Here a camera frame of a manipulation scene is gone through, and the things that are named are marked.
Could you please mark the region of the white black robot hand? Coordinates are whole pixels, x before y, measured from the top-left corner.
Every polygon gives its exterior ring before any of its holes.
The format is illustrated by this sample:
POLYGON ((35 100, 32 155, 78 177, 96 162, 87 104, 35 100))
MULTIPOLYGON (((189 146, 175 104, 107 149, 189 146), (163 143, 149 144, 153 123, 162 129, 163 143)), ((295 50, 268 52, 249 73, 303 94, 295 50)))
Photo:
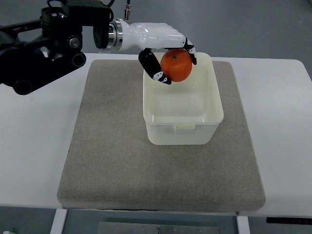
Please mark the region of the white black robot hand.
POLYGON ((148 76, 161 83, 170 85, 172 80, 166 75, 152 49, 182 49, 187 52, 192 64, 197 64, 194 45, 180 32, 165 23, 141 22, 128 24, 119 21, 122 38, 120 50, 131 47, 141 50, 138 60, 148 76))

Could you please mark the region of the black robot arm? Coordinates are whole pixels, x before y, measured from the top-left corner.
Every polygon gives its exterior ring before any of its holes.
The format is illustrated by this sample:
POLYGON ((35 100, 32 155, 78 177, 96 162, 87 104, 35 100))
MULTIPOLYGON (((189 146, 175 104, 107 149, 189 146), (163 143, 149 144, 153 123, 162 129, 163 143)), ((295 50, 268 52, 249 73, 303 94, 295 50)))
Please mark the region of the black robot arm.
POLYGON ((98 49, 114 43, 114 1, 62 0, 41 10, 38 20, 1 26, 0 82, 27 95, 81 68, 82 28, 91 26, 98 49))

